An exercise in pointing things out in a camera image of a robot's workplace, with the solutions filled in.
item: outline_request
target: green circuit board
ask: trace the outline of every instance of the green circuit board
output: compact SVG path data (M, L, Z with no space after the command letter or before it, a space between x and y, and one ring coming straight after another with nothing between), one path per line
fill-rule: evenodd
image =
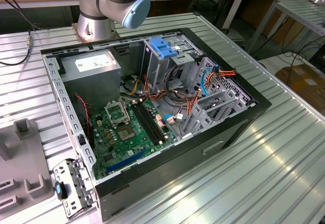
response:
M157 124L154 116L158 112L152 102L146 100L142 105L150 110L151 123ZM129 124L121 123L117 128L112 127L105 110L90 117L94 130L94 148L92 150L96 157L96 163L93 167L96 179L111 174L113 171L108 172L107 170L111 166L116 166L124 160L130 161L115 170L121 169L134 163L137 159L144 158L177 141L169 128L164 128L165 131L159 128L161 133L168 138L162 144L154 144L135 116L131 105L127 105L126 110L130 117Z

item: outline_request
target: ram slot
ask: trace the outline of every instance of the ram slot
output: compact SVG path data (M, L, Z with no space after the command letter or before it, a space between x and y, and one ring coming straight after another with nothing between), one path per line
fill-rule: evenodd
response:
M132 110L133 110L135 116L137 117L137 119L139 120L141 126L146 131L146 133L148 134L148 136L149 136L150 140L152 141L152 143L154 145L157 145L159 143L160 139L156 136L156 134L154 133L154 130L152 130L152 128L150 126L150 123L142 115L142 112L139 109L140 106L142 106L142 105L134 105L134 106L132 106Z
M150 126L152 128L152 130L154 131L154 133L156 134L156 136L161 140L161 141L165 141L164 135L161 133L160 129L158 128L156 122L154 119L152 119L151 115L149 114L149 112L146 110L146 108L144 106L140 106L140 111L142 113L142 115L144 115L146 117L146 119L150 122Z

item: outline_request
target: metal bracket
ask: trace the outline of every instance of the metal bracket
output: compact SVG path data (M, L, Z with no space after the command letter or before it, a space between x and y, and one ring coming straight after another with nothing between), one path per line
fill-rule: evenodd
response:
M95 191L81 159L64 160L53 168L55 179L66 186L68 197L63 200L68 219L76 216L97 201Z

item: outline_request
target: red wire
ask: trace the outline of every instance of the red wire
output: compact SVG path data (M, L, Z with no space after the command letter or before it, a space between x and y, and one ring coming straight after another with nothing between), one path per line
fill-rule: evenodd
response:
M89 130L90 130L90 124L89 124L89 115L88 115L88 110L87 110L87 105L84 102L84 100L79 96L79 95L75 95L75 97L77 97L79 100L81 100L83 107L85 108L86 111L86 117L87 117L87 134L88 134L88 138L89 138Z

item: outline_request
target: metal shelf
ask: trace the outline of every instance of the metal shelf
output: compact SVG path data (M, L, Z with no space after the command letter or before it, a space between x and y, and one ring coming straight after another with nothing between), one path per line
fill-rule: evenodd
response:
M263 32L276 9L285 14L285 16L281 18L282 21L286 16L289 16L309 28L314 33L320 36L325 36L325 6L318 6L308 0L274 1L248 44L246 49L248 53L252 51L257 39Z
M201 16L152 17L137 29L117 25L117 30L125 37L179 27L191 28L272 106L233 146L135 203L109 223L318 223L325 213L325 118ZM75 153L39 51L79 41L69 27L37 31L33 38L35 47L28 62L0 67L0 126L17 118L35 119L51 171ZM0 36L0 60L21 60L26 39L27 33ZM56 196L3 222L45 223L51 219L67 222ZM71 222L99 221L100 215L93 207Z

